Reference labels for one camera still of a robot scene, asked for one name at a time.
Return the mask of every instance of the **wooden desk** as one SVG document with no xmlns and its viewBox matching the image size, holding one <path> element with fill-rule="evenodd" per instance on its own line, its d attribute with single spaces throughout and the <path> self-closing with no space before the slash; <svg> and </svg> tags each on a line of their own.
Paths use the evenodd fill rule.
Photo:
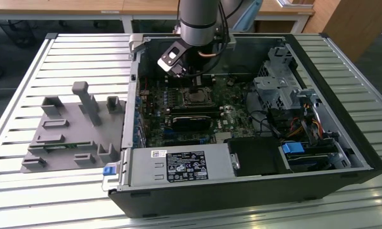
<svg viewBox="0 0 382 229">
<path fill-rule="evenodd" d="M 122 0 L 0 0 L 0 13 L 101 14 L 120 13 Z"/>
<path fill-rule="evenodd" d="M 177 0 L 124 0 L 124 14 L 177 14 Z M 312 15 L 312 9 L 285 9 L 275 0 L 263 0 L 259 15 Z"/>
<path fill-rule="evenodd" d="M 174 20 L 177 0 L 0 0 L 5 20 L 121 20 L 132 33 L 132 20 Z M 301 32 L 309 9 L 285 9 L 263 0 L 257 21 L 293 21 L 292 33 Z"/>
<path fill-rule="evenodd" d="M 124 31 L 132 33 L 132 20 L 173 20 L 177 14 L 177 0 L 124 0 Z M 300 33 L 312 9 L 285 9 L 275 0 L 263 0 L 257 21 L 295 21 L 292 33 Z"/>
</svg>

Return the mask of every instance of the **blue tab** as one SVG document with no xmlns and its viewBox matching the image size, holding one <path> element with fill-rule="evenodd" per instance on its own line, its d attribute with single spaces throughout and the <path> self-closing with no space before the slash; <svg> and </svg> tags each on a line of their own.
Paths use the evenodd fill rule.
<svg viewBox="0 0 382 229">
<path fill-rule="evenodd" d="M 103 176 L 116 175 L 116 166 L 105 166 L 105 167 L 102 168 L 102 175 L 103 175 Z"/>
<path fill-rule="evenodd" d="M 284 154 L 304 153 L 304 149 L 303 146 L 300 145 L 300 142 L 285 142 L 284 145 L 281 145 L 281 149 Z"/>
</svg>

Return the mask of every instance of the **power supply label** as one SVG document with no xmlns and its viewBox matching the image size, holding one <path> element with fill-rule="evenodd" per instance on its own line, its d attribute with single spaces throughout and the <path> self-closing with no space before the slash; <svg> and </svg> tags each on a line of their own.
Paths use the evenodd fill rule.
<svg viewBox="0 0 382 229">
<path fill-rule="evenodd" d="M 168 182 L 208 179 L 204 151 L 166 153 L 165 158 Z"/>
</svg>

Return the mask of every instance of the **green circuit board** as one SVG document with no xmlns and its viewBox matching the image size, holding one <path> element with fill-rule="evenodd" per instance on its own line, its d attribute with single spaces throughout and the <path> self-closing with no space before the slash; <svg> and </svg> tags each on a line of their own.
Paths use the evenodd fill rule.
<svg viewBox="0 0 382 229">
<path fill-rule="evenodd" d="M 204 88 L 208 91 L 209 102 L 200 105 L 220 107 L 220 116 L 212 118 L 209 129 L 202 132 L 174 133 L 166 120 L 166 109 L 186 107 L 184 102 L 184 88 L 166 88 L 157 83 L 149 88 L 149 96 L 142 97 L 144 123 L 146 133 L 146 147 L 168 146 L 169 143 L 184 142 L 192 145 L 216 143 L 214 134 L 228 132 L 232 137 L 248 137 L 255 135 L 253 126 L 245 113 L 243 96 L 247 90 L 245 83 L 234 83 L 230 86 L 228 77 L 216 77 L 213 86 Z"/>
</svg>

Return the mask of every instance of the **slotted aluminum surface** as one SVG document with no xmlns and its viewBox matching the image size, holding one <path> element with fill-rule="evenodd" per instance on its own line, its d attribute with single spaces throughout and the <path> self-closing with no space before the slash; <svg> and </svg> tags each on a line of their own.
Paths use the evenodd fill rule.
<svg viewBox="0 0 382 229">
<path fill-rule="evenodd" d="M 382 157 L 380 95 L 339 51 L 329 47 L 332 43 L 317 35 L 297 35 L 296 39 Z M 105 100 L 110 94 L 125 99 L 129 74 L 126 41 L 128 35 L 124 34 L 59 34 L 54 40 L 45 40 L 0 120 L 0 228 L 382 226 L 382 175 L 363 184 L 344 187 L 321 200 L 129 219 L 101 191 L 99 168 L 19 174 L 22 156 L 42 114 L 37 106 L 45 95 L 59 95 L 62 102 L 75 102 L 70 85 L 74 80 L 85 80 L 95 100 Z"/>
</svg>

